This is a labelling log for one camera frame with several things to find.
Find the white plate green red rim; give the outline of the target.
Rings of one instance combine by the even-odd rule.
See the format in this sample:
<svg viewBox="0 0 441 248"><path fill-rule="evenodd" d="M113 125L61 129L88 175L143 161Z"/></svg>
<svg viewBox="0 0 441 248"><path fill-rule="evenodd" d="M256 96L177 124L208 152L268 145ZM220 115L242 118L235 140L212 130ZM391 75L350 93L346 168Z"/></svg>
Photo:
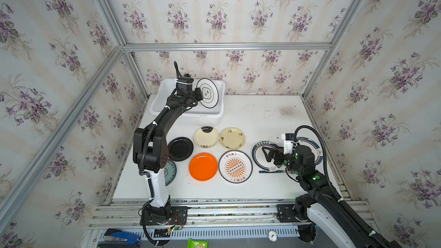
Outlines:
<svg viewBox="0 0 441 248"><path fill-rule="evenodd" d="M255 143L254 146L252 147L252 150L251 150L252 160L254 161L254 163L261 170L264 170L264 171L279 170L282 167L282 165L276 166L276 165L274 165L273 162L267 163L265 156L264 156L264 153L262 151L262 147L278 148L279 146L276 143L270 142L270 141L258 141L257 143Z"/></svg>

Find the white plate with black rings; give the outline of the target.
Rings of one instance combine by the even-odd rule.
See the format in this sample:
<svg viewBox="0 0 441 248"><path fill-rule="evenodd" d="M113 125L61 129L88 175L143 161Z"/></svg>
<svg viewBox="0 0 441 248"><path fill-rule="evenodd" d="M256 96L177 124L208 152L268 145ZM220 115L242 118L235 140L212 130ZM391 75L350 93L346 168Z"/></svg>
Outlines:
<svg viewBox="0 0 441 248"><path fill-rule="evenodd" d="M207 109L213 109L219 102L219 91L215 83L210 79L200 79L196 85L201 90L202 100L200 103Z"/></svg>

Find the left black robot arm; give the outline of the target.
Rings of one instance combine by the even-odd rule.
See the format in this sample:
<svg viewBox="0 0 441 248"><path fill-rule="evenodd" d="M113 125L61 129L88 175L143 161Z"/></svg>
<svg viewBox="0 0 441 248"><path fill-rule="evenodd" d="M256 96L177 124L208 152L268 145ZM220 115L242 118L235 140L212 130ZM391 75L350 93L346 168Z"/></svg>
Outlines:
<svg viewBox="0 0 441 248"><path fill-rule="evenodd" d="M134 132L133 162L150 192L150 198L141 208L140 225L144 227L166 224L172 218L171 198L164 175L170 153L166 137L176 120L201 100L201 91L193 88L193 83L177 80L159 115L148 126Z"/></svg>

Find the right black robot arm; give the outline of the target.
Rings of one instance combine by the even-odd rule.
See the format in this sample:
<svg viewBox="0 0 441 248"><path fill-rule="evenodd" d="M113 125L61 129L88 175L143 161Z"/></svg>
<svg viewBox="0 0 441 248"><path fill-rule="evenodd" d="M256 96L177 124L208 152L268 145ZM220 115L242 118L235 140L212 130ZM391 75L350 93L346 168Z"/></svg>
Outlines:
<svg viewBox="0 0 441 248"><path fill-rule="evenodd" d="M295 199L291 213L281 213L301 222L317 225L339 248L399 248L397 241L388 241L369 226L343 199L328 177L315 166L315 155L304 145L291 153L282 147L263 148L266 161L286 168L306 192Z"/></svg>

